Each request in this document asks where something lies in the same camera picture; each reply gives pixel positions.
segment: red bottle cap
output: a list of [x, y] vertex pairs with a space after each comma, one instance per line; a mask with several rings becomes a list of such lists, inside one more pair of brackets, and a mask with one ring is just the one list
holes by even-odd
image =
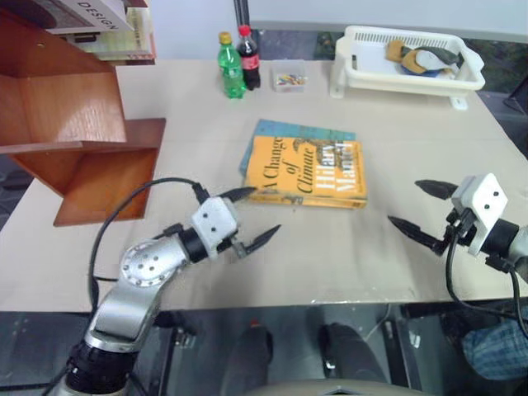
[[249, 25], [240, 25], [238, 27], [238, 33], [240, 35], [251, 35], [251, 27]]

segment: green plastic bottle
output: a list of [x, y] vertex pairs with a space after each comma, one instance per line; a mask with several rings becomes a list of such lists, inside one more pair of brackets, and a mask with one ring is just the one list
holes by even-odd
[[233, 47], [231, 35], [227, 31], [219, 34], [220, 52], [218, 65], [224, 80], [224, 92], [227, 97], [243, 97], [246, 84], [242, 74], [242, 60], [237, 50]]

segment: tabletop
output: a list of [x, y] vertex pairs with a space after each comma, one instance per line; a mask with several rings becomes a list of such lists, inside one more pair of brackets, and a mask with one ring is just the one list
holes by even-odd
[[[331, 64], [308, 62], [304, 93], [276, 93], [271, 65], [262, 62], [262, 87], [242, 100], [221, 90], [213, 61], [160, 61], [118, 68], [127, 119], [165, 117], [155, 177], [189, 177], [211, 194], [241, 186], [238, 165], [259, 119], [345, 130], [363, 145], [369, 190], [361, 210], [237, 204], [241, 239], [276, 223], [282, 228], [242, 260], [226, 252], [188, 267], [166, 288], [163, 309], [212, 309], [321, 303], [449, 300], [445, 257], [404, 237], [394, 215], [441, 237], [451, 203], [414, 186], [419, 179], [460, 183], [493, 172], [509, 202], [503, 218], [528, 223], [528, 163], [471, 93], [456, 111], [445, 97], [351, 89], [328, 95]], [[61, 198], [33, 181], [0, 233], [0, 310], [89, 310], [87, 264], [99, 224], [53, 226]], [[189, 224], [197, 208], [188, 186], [152, 189], [144, 219], [106, 231], [96, 275], [116, 277], [120, 256], [169, 224]], [[465, 299], [511, 297], [508, 275], [459, 248], [455, 288]], [[101, 283], [101, 297], [111, 283]], [[521, 282], [521, 293], [528, 287]]]

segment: dark pants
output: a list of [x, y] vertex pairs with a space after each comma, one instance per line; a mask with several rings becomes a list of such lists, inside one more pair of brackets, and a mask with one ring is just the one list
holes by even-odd
[[[334, 376], [349, 380], [386, 382], [378, 361], [361, 336], [348, 326], [334, 323], [319, 333], [323, 360], [335, 365]], [[267, 384], [271, 336], [263, 326], [246, 330], [229, 357], [221, 396], [239, 396]]]

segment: soda bottle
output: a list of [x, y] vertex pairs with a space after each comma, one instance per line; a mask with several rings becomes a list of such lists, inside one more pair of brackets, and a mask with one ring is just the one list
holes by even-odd
[[257, 43], [251, 38], [251, 28], [248, 25], [238, 27], [241, 41], [237, 51], [242, 57], [242, 69], [244, 82], [247, 89], [252, 91], [261, 86], [261, 75], [258, 72], [258, 48]]
[[231, 35], [227, 31], [219, 34], [220, 52], [218, 65], [224, 80], [224, 92], [227, 97], [243, 97], [246, 91], [242, 75], [240, 55], [233, 47]]

